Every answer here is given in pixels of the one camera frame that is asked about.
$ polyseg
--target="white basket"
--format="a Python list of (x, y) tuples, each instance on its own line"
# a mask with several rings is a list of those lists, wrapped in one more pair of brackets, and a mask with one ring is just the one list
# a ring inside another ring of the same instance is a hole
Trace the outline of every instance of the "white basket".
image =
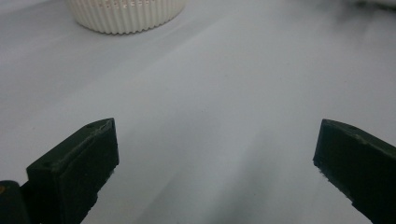
[(141, 32), (172, 20), (186, 0), (66, 0), (76, 21), (107, 34)]

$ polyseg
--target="white tabletop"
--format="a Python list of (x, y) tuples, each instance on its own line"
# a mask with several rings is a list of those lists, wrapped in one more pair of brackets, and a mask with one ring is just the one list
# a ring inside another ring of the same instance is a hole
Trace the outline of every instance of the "white tabletop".
[(329, 0), (190, 0), (137, 35), (61, 0), (0, 2), (0, 179), (115, 118), (83, 223), (365, 224), (313, 165), (322, 119), (396, 145), (396, 15)]

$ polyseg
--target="cream-colored fluted bowl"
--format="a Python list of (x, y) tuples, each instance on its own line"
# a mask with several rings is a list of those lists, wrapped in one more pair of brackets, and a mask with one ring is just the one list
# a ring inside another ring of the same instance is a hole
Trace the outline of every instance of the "cream-colored fluted bowl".
[(186, 0), (65, 0), (75, 20), (94, 31), (129, 34), (172, 20)]

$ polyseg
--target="white object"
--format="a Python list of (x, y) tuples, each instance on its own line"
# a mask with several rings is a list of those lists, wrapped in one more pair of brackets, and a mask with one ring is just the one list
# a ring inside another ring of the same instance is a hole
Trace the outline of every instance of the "white object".
[(129, 34), (172, 20), (186, 0), (66, 0), (75, 20), (94, 31)]

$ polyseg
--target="basket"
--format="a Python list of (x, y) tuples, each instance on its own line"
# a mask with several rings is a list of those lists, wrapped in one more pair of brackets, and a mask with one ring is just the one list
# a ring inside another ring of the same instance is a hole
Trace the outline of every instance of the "basket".
[(66, 0), (75, 20), (106, 34), (145, 31), (172, 20), (186, 0)]

